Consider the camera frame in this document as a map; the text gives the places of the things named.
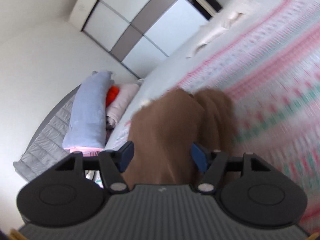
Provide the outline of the brown coat with fur collar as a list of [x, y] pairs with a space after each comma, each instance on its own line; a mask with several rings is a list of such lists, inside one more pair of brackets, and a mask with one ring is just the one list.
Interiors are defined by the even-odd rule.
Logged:
[[131, 189], [137, 184], [195, 184], [200, 173], [192, 144], [231, 153], [235, 132], [233, 103], [224, 92], [171, 90], [133, 115], [128, 140], [134, 156], [122, 176]]

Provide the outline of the blue pink folded blanket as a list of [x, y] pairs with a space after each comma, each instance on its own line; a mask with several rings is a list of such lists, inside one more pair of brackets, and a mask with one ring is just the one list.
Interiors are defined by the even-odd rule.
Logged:
[[72, 105], [69, 128], [62, 146], [98, 151], [106, 145], [106, 95], [114, 84], [112, 72], [102, 71], [87, 77], [80, 85]]

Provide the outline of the orange plush item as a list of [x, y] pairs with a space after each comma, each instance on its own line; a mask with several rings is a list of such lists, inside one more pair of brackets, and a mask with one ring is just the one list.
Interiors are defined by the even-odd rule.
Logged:
[[105, 107], [107, 108], [118, 96], [120, 88], [117, 86], [111, 86], [106, 94]]

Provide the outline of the light pink folded bedding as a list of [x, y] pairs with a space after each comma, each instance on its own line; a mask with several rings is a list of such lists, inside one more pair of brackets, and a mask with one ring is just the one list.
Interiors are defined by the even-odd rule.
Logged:
[[119, 85], [117, 88], [119, 89], [119, 93], [106, 107], [107, 129], [113, 129], [117, 126], [128, 105], [139, 91], [140, 86], [136, 83], [127, 83]]

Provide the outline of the grey bed sheet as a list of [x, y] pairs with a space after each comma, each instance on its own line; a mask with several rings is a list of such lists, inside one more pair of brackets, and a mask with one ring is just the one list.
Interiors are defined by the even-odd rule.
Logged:
[[144, 79], [106, 148], [118, 148], [127, 140], [130, 118], [145, 100], [176, 87], [188, 92], [227, 88], [283, 51], [319, 15], [319, 0], [249, 0], [249, 4], [253, 10], [234, 27], [194, 53], [196, 39], [204, 35], [200, 30]]

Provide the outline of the pink teal patterned blanket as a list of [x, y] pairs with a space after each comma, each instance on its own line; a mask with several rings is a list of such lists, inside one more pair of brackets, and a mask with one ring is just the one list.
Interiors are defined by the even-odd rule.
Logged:
[[283, 51], [220, 90], [234, 102], [236, 153], [256, 153], [298, 183], [308, 196], [301, 226], [318, 231], [319, 15]]

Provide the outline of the white grey sliding wardrobe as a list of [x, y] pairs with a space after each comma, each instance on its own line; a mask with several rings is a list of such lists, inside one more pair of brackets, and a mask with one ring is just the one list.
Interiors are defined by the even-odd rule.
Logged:
[[69, 22], [143, 78], [220, 9], [217, 0], [77, 0]]

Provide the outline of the cream folded garment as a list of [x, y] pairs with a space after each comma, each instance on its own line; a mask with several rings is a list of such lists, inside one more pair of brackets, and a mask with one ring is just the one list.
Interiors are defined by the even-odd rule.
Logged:
[[192, 58], [201, 49], [257, 11], [254, 0], [230, 0], [206, 25], [200, 27], [200, 37], [193, 43], [186, 58]]

